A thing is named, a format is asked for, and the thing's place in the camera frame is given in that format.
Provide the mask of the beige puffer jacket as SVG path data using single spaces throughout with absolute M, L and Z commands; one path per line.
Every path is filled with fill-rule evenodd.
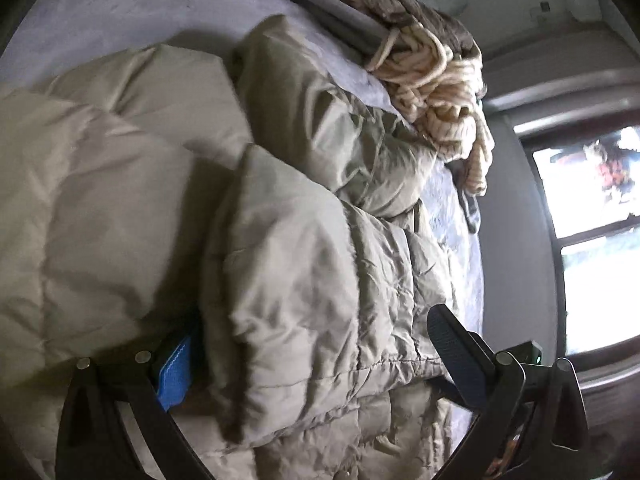
M 429 479 L 449 455 L 434 151 L 282 15 L 235 55 L 159 44 L 1 90 L 1 420 L 40 479 L 77 361 L 183 321 L 207 373 L 176 419 L 217 477 Z

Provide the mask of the window with dark frame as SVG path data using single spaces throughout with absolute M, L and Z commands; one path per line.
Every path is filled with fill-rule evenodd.
M 591 388 L 639 371 L 639 114 L 514 128 L 548 223 L 556 352 Z

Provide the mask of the lavender plush bed cover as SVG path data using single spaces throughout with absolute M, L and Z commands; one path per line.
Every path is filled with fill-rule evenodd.
M 376 51 L 365 55 L 345 44 L 295 1 L 37 0 L 2 54 L 1 90 L 29 89 L 97 58 L 159 44 L 215 55 L 224 62 L 228 73 L 234 74 L 238 45 L 255 27 L 275 15 L 284 16 L 303 33 L 343 90 L 368 107 L 396 115 L 434 151 L 436 165 L 421 200 L 432 233 L 445 246 L 454 269 L 458 299 L 454 307 L 447 307 L 463 316 L 482 312 L 480 242 L 470 214 L 474 195 L 462 188 L 463 162 L 440 159 L 433 145 L 396 110 L 385 84 L 366 70 Z M 207 373 L 207 366 L 198 358 L 204 339 L 194 333 L 191 321 L 183 321 L 149 351 L 155 351 L 171 335 L 192 337 L 192 386 L 183 402 L 169 410 L 190 443 L 176 413 Z M 149 478 L 165 478 L 143 442 L 130 407 L 122 404 L 119 411 Z

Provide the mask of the grey folded blanket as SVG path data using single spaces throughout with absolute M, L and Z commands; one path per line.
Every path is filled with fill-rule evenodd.
M 341 0 L 292 0 L 303 6 L 334 36 L 362 54 L 372 55 L 387 29 Z

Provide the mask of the cream chunky knit blanket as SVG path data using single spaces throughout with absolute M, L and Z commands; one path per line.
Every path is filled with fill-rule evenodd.
M 495 140 L 483 110 L 482 51 L 454 52 L 420 23 L 394 27 L 366 65 L 393 106 L 444 162 L 463 162 L 462 188 L 487 190 Z

